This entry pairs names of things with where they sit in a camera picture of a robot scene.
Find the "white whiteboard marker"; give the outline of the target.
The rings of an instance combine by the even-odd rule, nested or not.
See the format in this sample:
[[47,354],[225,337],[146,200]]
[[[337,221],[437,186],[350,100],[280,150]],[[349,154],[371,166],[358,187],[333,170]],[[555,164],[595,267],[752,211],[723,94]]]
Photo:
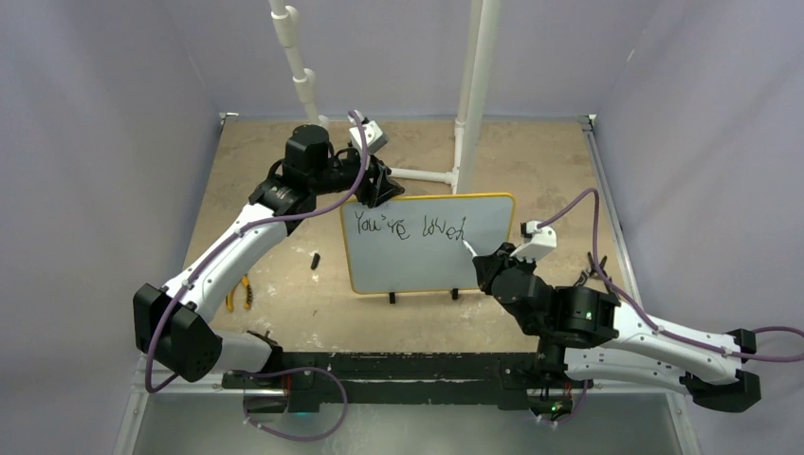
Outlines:
[[473,258],[478,256],[476,251],[474,250],[474,248],[471,246],[471,244],[468,241],[463,240],[462,242],[463,242],[463,245],[465,246],[466,250],[470,253],[470,255]]

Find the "yellow framed whiteboard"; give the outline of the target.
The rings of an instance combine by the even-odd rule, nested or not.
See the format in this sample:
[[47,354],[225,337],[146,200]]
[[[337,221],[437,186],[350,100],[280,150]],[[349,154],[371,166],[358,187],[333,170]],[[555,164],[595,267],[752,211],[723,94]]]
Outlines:
[[399,196],[370,209],[339,209],[352,290],[361,295],[468,290],[478,254],[509,238],[516,200],[507,192]]

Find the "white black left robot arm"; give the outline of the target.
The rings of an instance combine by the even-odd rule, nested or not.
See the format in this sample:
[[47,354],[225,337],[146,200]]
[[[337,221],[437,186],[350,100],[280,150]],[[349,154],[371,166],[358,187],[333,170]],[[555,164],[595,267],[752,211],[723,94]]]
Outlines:
[[323,215],[316,200],[338,193],[376,208],[403,194],[375,155],[387,138],[373,120],[357,120],[348,146],[335,150],[319,125],[296,127],[235,221],[191,265],[160,286],[143,284],[133,297],[135,341],[146,356],[145,385],[161,364],[187,382],[214,371],[243,371],[258,387],[282,378],[280,347],[253,332],[226,334],[210,327],[218,308],[251,268],[305,219]]

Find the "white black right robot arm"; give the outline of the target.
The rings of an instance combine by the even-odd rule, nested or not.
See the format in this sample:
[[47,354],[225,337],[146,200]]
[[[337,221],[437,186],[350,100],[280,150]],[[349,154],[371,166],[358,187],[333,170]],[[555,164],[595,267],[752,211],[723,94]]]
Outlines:
[[757,374],[743,369],[756,336],[745,329],[712,334],[660,320],[648,325],[613,293],[552,286],[510,243],[471,255],[479,289],[539,340],[528,375],[543,389],[596,379],[640,383],[686,394],[709,410],[739,413],[761,398]]

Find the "black pliers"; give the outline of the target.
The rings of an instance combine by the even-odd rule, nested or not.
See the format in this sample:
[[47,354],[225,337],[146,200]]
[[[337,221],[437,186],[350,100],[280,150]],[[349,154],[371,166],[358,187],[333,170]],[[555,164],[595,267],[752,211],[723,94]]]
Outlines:
[[594,259],[594,255],[591,251],[587,252],[587,262],[588,265],[584,268],[576,282],[575,286],[583,286],[589,279],[596,279],[602,281],[603,277],[607,277],[607,273],[605,271],[605,265],[608,261],[608,256],[604,255],[599,261]]

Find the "aluminium table edge rail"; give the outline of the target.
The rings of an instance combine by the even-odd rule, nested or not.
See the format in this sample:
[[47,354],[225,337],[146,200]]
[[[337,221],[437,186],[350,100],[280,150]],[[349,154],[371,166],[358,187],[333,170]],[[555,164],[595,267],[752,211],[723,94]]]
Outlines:
[[[639,288],[633,273],[629,251],[620,225],[620,220],[616,213],[614,202],[611,196],[607,175],[603,169],[602,159],[600,158],[597,143],[594,137],[594,115],[581,115],[576,117],[581,131],[586,141],[587,149],[594,164],[595,175],[599,185],[600,194],[605,201],[606,210],[612,227],[612,236],[617,246],[618,262],[623,276],[624,285],[629,294],[636,299],[640,307]],[[696,434],[691,427],[687,415],[685,399],[678,393],[668,391],[666,393],[667,408],[670,413],[670,422],[676,434],[681,454],[701,454],[701,447]]]

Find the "yellow handled pliers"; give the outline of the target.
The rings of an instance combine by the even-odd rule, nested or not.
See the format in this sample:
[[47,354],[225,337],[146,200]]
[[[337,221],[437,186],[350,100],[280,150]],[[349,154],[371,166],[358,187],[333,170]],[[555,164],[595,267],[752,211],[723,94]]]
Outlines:
[[225,305],[229,313],[234,312],[236,298],[241,297],[245,310],[250,310],[253,304],[253,290],[248,275],[244,275],[238,284],[231,288],[226,295]]

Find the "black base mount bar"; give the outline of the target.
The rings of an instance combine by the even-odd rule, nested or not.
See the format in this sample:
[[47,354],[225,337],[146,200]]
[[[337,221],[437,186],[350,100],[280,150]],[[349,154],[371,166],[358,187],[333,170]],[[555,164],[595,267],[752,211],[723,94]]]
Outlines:
[[255,413],[317,412],[324,405],[493,406],[547,417],[574,407],[593,384],[570,378],[562,353],[273,353],[256,373],[225,373]]

